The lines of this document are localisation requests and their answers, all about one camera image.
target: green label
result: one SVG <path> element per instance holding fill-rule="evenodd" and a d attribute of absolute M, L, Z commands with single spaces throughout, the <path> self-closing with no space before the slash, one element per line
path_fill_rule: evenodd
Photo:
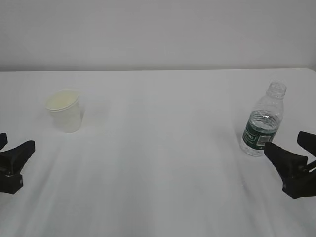
<path fill-rule="evenodd" d="M 263 150 L 266 142 L 271 142 L 277 132 L 262 133 L 254 130 L 248 121 L 245 132 L 243 133 L 243 141 L 253 149 Z"/>

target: white table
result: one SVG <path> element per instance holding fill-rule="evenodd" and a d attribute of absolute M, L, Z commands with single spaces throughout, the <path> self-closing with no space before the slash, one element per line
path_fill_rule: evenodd
<path fill-rule="evenodd" d="M 269 83 L 288 87 L 274 142 L 308 155 L 309 69 L 1 72 L 4 150 L 35 140 L 24 187 L 0 194 L 1 237 L 314 237 L 316 197 L 292 200 L 239 137 Z M 56 130 L 46 97 L 81 91 L 82 128 Z"/>

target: plastic bottle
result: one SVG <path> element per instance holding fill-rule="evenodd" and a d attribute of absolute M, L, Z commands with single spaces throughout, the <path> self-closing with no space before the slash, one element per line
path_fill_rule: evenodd
<path fill-rule="evenodd" d="M 241 149 L 251 156 L 262 156 L 264 144 L 271 142 L 283 119 L 283 98 L 286 86 L 270 84 L 267 94 L 254 106 L 241 138 Z"/>

